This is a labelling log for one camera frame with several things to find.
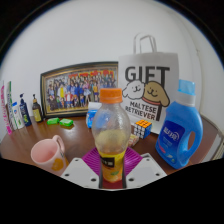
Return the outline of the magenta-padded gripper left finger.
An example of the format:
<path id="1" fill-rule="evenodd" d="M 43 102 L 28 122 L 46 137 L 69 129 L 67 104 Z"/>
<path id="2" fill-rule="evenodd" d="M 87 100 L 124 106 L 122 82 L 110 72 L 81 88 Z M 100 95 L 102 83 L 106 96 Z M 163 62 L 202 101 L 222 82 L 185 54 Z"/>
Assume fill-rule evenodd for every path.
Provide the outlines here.
<path id="1" fill-rule="evenodd" d="M 102 172 L 97 149 L 90 150 L 82 158 L 74 158 L 61 177 L 84 188 L 100 189 Z"/>

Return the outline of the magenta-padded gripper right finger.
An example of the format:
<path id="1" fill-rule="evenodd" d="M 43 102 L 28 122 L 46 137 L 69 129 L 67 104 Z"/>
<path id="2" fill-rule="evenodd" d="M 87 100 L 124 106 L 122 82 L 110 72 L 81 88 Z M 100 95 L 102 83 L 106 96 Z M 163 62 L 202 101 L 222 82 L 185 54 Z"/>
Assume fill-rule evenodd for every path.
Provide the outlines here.
<path id="1" fill-rule="evenodd" d="M 149 153 L 140 155 L 132 148 L 126 150 L 123 173 L 126 189 L 143 187 L 167 176 Z"/>

